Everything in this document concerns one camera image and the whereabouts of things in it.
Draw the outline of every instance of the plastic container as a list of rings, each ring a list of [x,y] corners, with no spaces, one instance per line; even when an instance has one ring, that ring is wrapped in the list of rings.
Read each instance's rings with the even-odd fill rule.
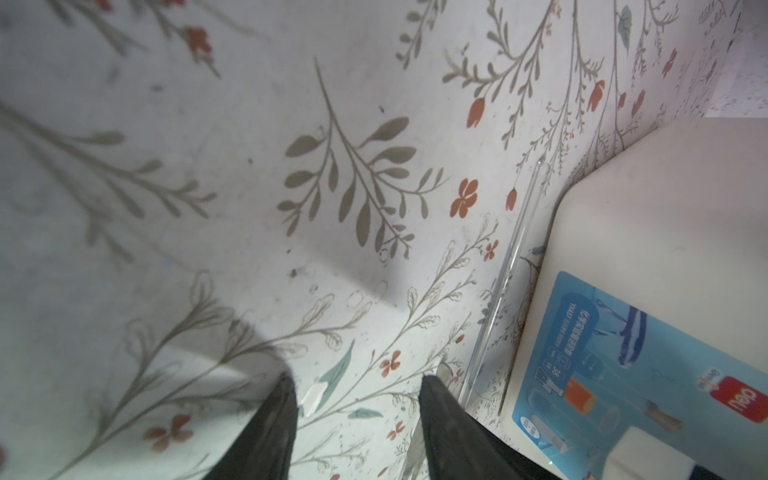
[[[605,460],[588,468],[587,449],[537,447],[536,389],[601,452],[639,428],[724,478],[768,478],[767,306],[768,120],[669,124],[561,202],[505,433],[562,478],[600,478]],[[589,419],[592,395],[621,414]]]

